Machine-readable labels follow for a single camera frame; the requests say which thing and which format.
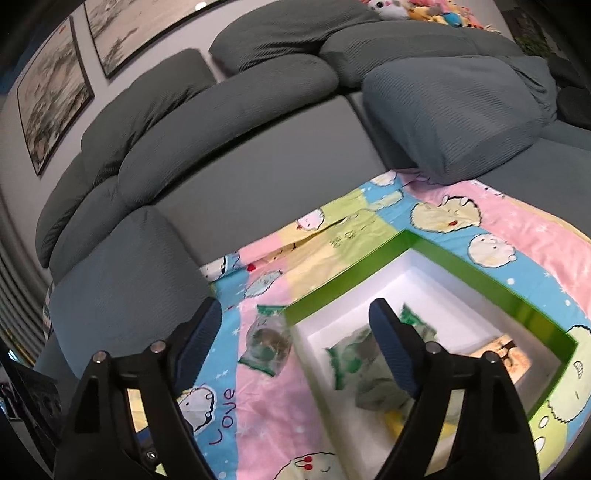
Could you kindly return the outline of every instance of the box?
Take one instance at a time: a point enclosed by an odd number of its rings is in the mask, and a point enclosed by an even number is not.
[[[348,477],[376,477],[395,440],[383,416],[334,389],[326,348],[368,324],[369,304],[407,304],[437,329],[450,352],[470,354],[509,334],[531,360],[517,391],[531,417],[561,377],[576,347],[551,319],[438,245],[402,231],[325,285],[284,310],[294,346]],[[438,444],[429,471],[445,466],[453,436]]]

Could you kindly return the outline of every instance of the sofa seat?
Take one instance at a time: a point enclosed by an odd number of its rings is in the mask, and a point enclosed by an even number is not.
[[[386,170],[355,111],[337,96],[257,132],[156,207],[205,265]]]

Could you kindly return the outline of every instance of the cartoon character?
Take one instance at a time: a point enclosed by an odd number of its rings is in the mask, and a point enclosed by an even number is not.
[[[178,406],[187,422],[191,424],[193,433],[201,433],[214,417],[216,394],[206,385],[185,390],[178,399]]]
[[[261,275],[248,286],[244,292],[244,298],[249,299],[263,295],[281,275],[283,275],[283,273],[280,270],[274,270]]]
[[[387,187],[389,185],[394,185],[394,181],[396,181],[396,172],[394,170],[382,173],[381,175],[378,175],[374,179],[370,180],[371,183],[377,185],[378,187]]]
[[[477,235],[468,246],[468,256],[478,265],[499,268],[517,260],[515,248],[501,238],[485,233]]]
[[[204,267],[201,267],[201,273],[205,276],[208,282],[212,282],[227,272],[237,270],[238,268],[242,268],[242,264],[240,262],[240,254],[236,252],[218,258]]]
[[[591,330],[576,325],[567,332],[578,345],[563,376],[548,397],[554,416],[563,422],[573,420],[591,396]]]
[[[274,480],[346,480],[334,453],[310,453],[294,458]]]
[[[407,20],[408,12],[399,0],[369,0],[368,6],[382,20]]]
[[[449,233],[480,225],[480,210],[468,197],[448,197],[441,205],[420,202],[411,212],[411,223],[427,232]]]
[[[391,207],[392,205],[396,205],[400,200],[402,200],[402,192],[400,190],[396,190],[396,192],[390,193],[389,195],[385,195],[376,202],[373,202],[371,205],[367,207],[367,210],[370,210],[371,212],[377,212],[382,208],[387,208]]]
[[[566,447],[568,425],[557,420],[545,401],[530,420],[535,452],[538,455],[540,473],[544,473]]]
[[[308,215],[304,215],[302,218],[298,218],[296,221],[298,230],[307,231],[318,230],[323,222],[324,212],[321,208],[317,208],[313,212],[310,212]]]

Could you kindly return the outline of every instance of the blue gripper pad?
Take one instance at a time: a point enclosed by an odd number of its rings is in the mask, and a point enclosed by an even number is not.
[[[193,386],[222,324],[222,306],[220,303],[217,300],[212,301],[209,307],[206,308],[205,302],[195,314],[195,316],[202,316],[202,319],[187,339],[174,366],[176,394],[180,394]]]
[[[369,326],[394,380],[412,398],[417,398],[421,389],[418,370],[424,358],[420,335],[412,326],[401,323],[384,299],[376,299],[369,306]]]

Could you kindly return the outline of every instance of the blue patch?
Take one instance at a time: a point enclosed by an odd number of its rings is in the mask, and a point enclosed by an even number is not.
[[[220,331],[195,382],[195,387],[206,385],[216,395],[213,420],[195,437],[197,445],[214,476],[228,480],[235,480],[238,468],[236,359],[239,329],[239,310],[224,311]]]

